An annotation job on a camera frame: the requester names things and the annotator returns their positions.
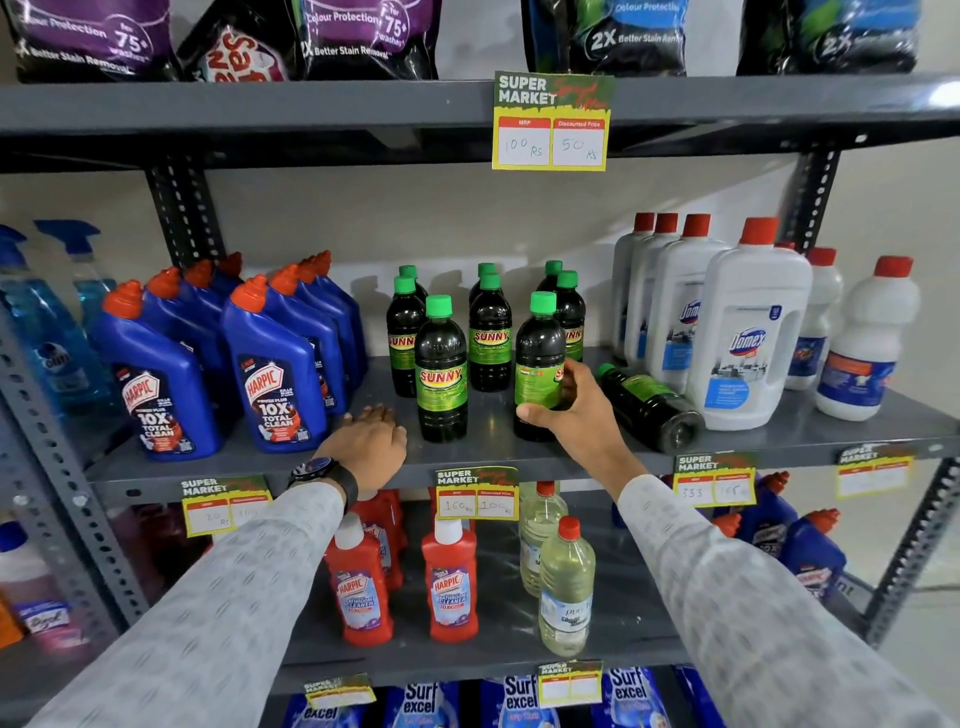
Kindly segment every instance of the clear plastic bottle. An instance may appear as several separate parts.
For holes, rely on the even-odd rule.
[[[560,519],[569,513],[552,480],[537,483],[537,494],[520,502],[520,578],[523,588],[540,596],[540,549],[557,533]]]
[[[554,654],[574,657],[587,645],[596,556],[580,536],[580,522],[560,519],[540,549],[540,638]]]

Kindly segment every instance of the right hand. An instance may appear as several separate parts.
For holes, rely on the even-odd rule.
[[[647,471],[623,442],[613,407],[586,364],[566,360],[563,388],[564,398],[573,401],[569,409],[525,403],[517,406],[516,415],[553,432],[566,453],[616,500],[628,482]]]

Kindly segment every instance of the white patterned sleeve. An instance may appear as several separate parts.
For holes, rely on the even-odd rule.
[[[617,507],[728,725],[955,725],[780,562],[656,477],[634,478]]]
[[[343,513],[330,485],[281,495],[219,541],[29,728],[254,728]]]

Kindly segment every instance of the dark green bottle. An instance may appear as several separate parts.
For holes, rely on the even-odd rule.
[[[558,409],[564,381],[566,344],[564,328],[554,318],[557,294],[535,291],[530,295],[529,319],[516,332],[514,403],[533,402]],[[514,412],[514,434],[524,440],[548,442],[553,433],[523,422]]]

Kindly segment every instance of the blue harpic bottle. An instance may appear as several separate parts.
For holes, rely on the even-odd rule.
[[[314,348],[264,313],[266,304],[267,277],[256,276],[224,305],[224,335],[247,422],[264,452],[311,450],[326,436]]]

